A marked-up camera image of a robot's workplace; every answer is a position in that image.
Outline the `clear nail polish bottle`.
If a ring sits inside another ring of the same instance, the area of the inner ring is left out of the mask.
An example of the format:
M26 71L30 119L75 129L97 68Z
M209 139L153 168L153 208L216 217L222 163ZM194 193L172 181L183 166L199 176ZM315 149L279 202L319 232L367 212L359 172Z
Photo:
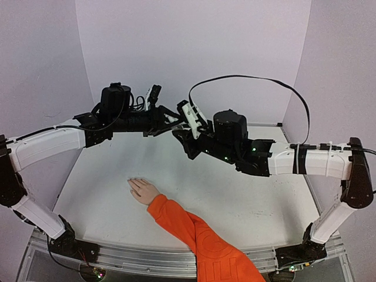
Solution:
M183 130L183 129L184 129L184 127L183 127L182 125L178 125L178 126L175 126L175 127L173 128L173 131Z

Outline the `orange sleeve forearm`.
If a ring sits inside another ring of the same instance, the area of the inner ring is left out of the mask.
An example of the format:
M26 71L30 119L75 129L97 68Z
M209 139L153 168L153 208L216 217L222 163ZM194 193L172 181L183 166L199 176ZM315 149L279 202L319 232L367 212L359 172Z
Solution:
M158 195L147 208L155 222L196 256L198 281L264 281L253 262L224 241L200 217Z

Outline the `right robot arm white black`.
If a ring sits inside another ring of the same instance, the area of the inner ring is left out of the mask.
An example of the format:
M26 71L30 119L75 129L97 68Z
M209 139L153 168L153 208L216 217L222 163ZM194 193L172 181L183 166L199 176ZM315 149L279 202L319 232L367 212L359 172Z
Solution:
M204 126L192 110L183 114L188 124L173 130L173 136L189 159L205 153L251 176L303 174L340 179L341 193L307 229L311 242L325 244L350 215L374 200L365 148L356 137L339 145L250 139L246 118L232 110L215 114Z

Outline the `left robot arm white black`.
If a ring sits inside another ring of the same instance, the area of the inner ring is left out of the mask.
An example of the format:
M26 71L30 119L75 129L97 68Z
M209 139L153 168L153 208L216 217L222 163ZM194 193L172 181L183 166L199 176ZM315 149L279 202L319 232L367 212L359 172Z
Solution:
M20 137L1 136L1 205L56 239L57 248L68 257L79 252L68 223L39 204L27 191L21 171L26 167L71 150L80 150L111 140L116 132L140 132L158 136L182 123L181 116L157 100L161 86L154 85L145 97L134 97L131 88L111 83L102 90L100 102L87 113L61 125Z

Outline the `mannequin hand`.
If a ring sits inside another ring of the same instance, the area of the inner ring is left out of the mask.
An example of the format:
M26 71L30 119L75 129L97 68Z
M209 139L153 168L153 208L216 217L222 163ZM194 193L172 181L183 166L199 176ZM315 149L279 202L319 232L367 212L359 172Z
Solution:
M132 196L141 204L149 206L160 194L158 189L145 179L129 179L130 192Z

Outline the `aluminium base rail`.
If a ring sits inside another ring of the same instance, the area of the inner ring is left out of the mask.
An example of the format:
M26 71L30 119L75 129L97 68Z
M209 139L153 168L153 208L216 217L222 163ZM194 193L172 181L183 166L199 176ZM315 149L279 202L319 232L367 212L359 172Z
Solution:
M98 244L97 262L87 263L52 253L48 243L45 233L33 231L17 281L196 281L196 257L191 251ZM326 258L283 270L278 270L277 248L249 249L245 254L267 281L354 281L339 233L325 248Z

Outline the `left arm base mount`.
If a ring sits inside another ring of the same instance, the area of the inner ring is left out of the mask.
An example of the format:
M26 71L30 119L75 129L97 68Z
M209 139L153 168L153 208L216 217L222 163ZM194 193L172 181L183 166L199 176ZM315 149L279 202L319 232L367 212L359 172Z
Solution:
M57 239L50 239L49 250L64 257L95 263L99 256L99 245L76 238L75 231L67 222L64 223L64 232Z

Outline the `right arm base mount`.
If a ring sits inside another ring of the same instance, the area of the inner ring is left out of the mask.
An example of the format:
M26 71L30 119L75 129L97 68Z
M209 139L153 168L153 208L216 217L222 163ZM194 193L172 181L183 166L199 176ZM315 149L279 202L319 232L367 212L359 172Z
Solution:
M327 256L325 244L313 242L308 230L303 235L302 243L276 249L278 270L305 263L312 263Z

